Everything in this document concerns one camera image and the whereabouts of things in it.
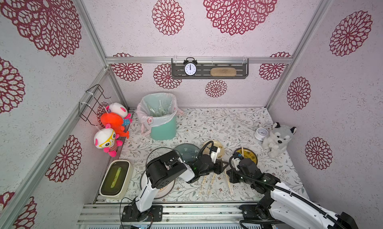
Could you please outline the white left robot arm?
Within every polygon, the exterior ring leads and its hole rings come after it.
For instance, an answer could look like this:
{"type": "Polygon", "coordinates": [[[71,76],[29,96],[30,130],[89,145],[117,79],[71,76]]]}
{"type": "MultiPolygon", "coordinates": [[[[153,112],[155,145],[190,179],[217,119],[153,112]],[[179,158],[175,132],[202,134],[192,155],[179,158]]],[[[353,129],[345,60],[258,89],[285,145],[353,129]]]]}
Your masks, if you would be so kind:
{"type": "Polygon", "coordinates": [[[190,162],[184,161],[180,152],[176,150],[151,160],[145,170],[147,183],[132,203],[132,210],[139,214],[148,213],[158,191],[177,178],[191,184],[201,176],[210,173],[221,174],[228,163],[218,159],[219,153],[220,148],[210,140],[190,162]]]}

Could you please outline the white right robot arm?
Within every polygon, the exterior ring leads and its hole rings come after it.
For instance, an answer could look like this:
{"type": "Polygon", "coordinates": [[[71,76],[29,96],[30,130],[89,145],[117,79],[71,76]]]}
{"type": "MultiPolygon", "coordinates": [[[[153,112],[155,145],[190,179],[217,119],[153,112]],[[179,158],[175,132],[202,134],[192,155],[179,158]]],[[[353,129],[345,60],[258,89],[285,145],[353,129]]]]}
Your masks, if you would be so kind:
{"type": "Polygon", "coordinates": [[[259,224],[271,229],[287,224],[295,229],[356,229],[353,217],[345,212],[337,214],[300,196],[269,173],[262,173],[257,165],[241,154],[229,158],[229,174],[234,182],[244,182],[263,197],[256,204],[242,205],[240,226],[259,224]]]}

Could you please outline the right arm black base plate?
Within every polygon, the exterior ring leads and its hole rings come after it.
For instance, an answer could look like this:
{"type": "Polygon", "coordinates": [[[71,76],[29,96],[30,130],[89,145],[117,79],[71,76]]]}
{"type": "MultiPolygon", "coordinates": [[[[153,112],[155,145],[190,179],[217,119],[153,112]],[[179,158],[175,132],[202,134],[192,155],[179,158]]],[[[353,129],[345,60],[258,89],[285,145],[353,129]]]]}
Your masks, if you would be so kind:
{"type": "Polygon", "coordinates": [[[248,221],[259,221],[267,218],[264,209],[257,204],[243,204],[239,206],[242,211],[243,219],[248,221]]]}

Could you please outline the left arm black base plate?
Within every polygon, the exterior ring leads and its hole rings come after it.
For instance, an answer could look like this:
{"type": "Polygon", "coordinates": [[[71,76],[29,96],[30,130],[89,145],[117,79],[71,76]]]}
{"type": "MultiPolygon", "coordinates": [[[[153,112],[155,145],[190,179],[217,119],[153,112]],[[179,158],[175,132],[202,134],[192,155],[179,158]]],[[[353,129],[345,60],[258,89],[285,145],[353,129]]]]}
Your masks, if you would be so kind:
{"type": "Polygon", "coordinates": [[[125,206],[121,221],[130,222],[161,222],[163,216],[163,206],[154,205],[150,209],[140,212],[136,205],[125,206]]]}

